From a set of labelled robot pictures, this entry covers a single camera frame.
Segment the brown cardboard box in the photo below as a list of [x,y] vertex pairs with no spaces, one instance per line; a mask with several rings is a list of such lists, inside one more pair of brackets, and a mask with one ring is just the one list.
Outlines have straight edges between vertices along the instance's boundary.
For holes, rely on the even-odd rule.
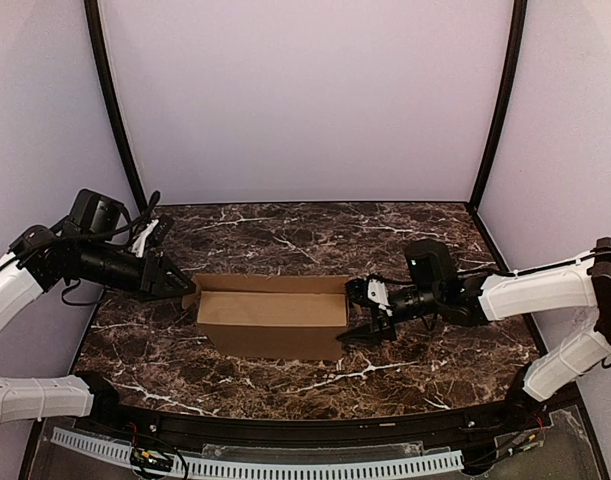
[[337,361],[347,330],[347,276],[196,274],[197,325],[226,356]]

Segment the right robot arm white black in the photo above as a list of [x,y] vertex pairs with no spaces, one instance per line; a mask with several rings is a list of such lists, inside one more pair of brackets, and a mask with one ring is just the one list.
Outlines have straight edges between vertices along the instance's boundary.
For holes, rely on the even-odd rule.
[[581,326],[545,356],[522,367],[506,402],[534,410],[561,387],[600,364],[611,366],[611,238],[557,263],[502,272],[492,268],[459,271],[448,247],[433,239],[404,250],[408,281],[370,274],[345,285],[347,300],[369,310],[368,323],[337,339],[379,343],[397,337],[399,323],[420,319],[431,329],[436,319],[462,327],[485,326],[515,315],[591,307],[596,320]]

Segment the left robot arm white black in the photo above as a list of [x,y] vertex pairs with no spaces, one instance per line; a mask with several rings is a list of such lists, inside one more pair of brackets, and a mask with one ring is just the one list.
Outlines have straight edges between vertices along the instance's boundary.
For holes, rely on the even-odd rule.
[[[153,217],[159,198],[154,192],[132,218],[122,202],[82,189],[55,225],[24,231],[0,258],[0,333],[58,283],[70,293],[88,281],[144,302],[195,294],[195,283],[160,248],[173,221]],[[112,416],[118,403],[118,392],[95,372],[0,377],[0,425],[67,416],[101,419]]]

